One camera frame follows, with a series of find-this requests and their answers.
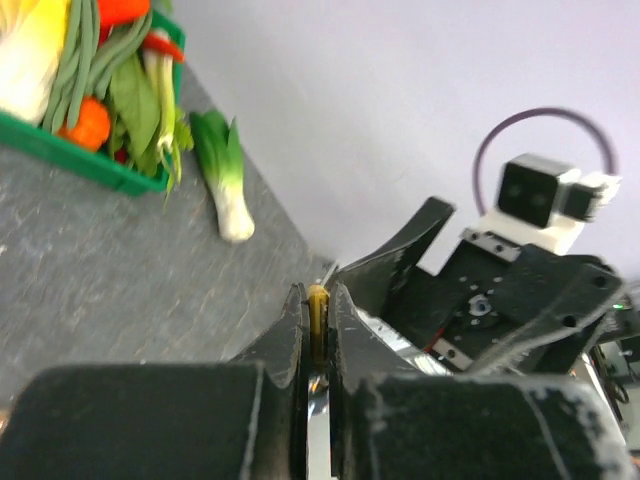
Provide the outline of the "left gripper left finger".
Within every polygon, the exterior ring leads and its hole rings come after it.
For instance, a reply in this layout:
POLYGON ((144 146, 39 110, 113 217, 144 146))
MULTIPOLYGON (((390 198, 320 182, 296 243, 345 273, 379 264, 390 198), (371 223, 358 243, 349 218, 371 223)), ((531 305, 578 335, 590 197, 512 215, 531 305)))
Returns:
POLYGON ((305 290, 233 359, 38 374, 1 436, 5 479, 302 479, 305 290))

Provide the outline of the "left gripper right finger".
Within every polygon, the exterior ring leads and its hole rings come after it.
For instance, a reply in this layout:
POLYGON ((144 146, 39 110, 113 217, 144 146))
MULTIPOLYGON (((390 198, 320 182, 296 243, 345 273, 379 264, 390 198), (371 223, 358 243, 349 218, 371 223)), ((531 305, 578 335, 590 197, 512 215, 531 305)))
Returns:
POLYGON ((568 375, 428 376, 330 294, 331 468, 341 479, 629 479, 594 389, 568 375))

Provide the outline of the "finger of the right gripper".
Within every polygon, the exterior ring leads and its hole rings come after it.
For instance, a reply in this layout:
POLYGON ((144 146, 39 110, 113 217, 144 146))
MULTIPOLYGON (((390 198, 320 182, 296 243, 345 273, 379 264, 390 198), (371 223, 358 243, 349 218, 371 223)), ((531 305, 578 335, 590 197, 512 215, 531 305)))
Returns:
POLYGON ((382 318, 391 300, 404 288, 411 271, 454 212, 452 204, 429 197, 385 244, 341 267, 335 274, 335 282, 348 289, 357 307, 382 318))

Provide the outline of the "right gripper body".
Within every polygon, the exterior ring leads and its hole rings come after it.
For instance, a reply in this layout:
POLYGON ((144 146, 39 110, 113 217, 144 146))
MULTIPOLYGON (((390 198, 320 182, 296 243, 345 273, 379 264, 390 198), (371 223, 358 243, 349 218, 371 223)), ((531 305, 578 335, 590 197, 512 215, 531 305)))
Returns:
POLYGON ((566 373, 624 295, 589 255, 460 242, 437 275, 412 268, 382 319, 455 373, 566 373))

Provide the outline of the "yellow utility knife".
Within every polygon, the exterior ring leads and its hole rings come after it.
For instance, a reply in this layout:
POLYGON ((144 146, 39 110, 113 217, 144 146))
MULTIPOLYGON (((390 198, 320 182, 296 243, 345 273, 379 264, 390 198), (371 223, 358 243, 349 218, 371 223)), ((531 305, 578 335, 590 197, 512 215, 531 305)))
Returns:
POLYGON ((312 370, 308 393, 308 460, 310 479, 331 479, 327 339, 329 293, 324 286, 308 290, 312 370))

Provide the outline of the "bok choy toy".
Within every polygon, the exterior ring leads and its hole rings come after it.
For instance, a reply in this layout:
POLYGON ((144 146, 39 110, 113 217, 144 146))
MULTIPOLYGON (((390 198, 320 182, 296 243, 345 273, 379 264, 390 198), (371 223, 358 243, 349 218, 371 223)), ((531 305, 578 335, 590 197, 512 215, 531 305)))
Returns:
POLYGON ((244 150, 236 119, 211 109, 189 114, 196 159, 213 198, 219 235, 228 243, 249 240, 254 220, 244 197, 244 150))

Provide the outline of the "green leafy vegetable toy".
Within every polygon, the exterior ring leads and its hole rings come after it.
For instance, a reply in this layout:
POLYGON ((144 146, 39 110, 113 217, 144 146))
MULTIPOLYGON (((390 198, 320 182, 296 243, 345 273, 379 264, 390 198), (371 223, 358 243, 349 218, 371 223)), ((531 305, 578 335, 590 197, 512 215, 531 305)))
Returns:
POLYGON ((185 112, 176 101, 172 149, 170 153, 159 152, 160 108, 144 69, 142 53, 131 55, 116 68, 107 100, 112 114, 107 149, 112 160, 148 178, 165 172, 165 195, 169 196, 182 180, 181 154, 194 147, 185 112))

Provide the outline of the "small orange pumpkin toy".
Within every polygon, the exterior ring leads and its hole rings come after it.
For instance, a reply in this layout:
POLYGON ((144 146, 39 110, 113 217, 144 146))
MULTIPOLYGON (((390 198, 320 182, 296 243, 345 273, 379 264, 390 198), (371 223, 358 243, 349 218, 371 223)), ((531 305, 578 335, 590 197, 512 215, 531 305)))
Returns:
POLYGON ((108 140, 111 118, 107 107, 94 97, 85 97, 76 125, 63 125, 56 135, 90 152, 97 152, 108 140))

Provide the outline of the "green plastic tray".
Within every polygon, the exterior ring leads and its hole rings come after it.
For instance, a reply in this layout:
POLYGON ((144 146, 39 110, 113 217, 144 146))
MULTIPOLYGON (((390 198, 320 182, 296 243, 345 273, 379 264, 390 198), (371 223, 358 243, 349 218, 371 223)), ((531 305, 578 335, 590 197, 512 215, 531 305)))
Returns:
MULTIPOLYGON (((149 33, 154 29, 165 30, 170 39, 181 47, 184 53, 185 36, 182 30, 162 13, 156 11, 152 4, 151 7, 153 17, 149 33)), ((173 67, 173 81, 177 104, 179 100, 182 64, 183 62, 180 64, 175 62, 173 67)), ((112 114, 108 105, 107 90, 102 100, 96 99, 107 107, 112 125, 112 114)), ((157 176, 148 178, 112 160, 107 149, 110 136, 97 152, 90 152, 58 137, 56 132, 50 133, 44 130, 42 127, 43 119, 39 124, 32 125, 1 110, 2 143, 67 168, 80 176, 95 180, 100 184, 131 195, 140 194, 149 190, 165 192, 167 183, 167 174, 165 172, 161 171, 157 176)))

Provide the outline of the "green long beans toy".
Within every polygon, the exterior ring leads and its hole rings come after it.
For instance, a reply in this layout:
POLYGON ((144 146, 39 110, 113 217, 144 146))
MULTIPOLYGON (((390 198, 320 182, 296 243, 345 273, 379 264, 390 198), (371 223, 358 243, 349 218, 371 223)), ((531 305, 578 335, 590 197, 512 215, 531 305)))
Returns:
POLYGON ((152 7, 130 23, 101 27, 97 1, 72 1, 63 51, 42 127, 72 128, 85 97, 102 100, 116 68, 141 46, 152 24, 152 7))

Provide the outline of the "orange carrot toy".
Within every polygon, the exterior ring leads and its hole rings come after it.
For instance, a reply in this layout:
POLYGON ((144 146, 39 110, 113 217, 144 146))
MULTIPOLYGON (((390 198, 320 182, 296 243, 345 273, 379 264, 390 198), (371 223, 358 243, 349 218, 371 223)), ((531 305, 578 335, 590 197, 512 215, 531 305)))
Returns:
POLYGON ((101 27, 130 23, 151 10, 150 0, 97 0, 101 27))

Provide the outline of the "yellow napa cabbage toy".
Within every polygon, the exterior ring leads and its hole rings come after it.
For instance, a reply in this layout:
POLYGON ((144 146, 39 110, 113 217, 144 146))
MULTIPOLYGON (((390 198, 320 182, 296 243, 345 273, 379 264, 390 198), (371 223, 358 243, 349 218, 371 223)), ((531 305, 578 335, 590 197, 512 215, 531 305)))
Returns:
POLYGON ((1 3, 1 110, 37 125, 44 117, 67 31, 68 1, 1 3))

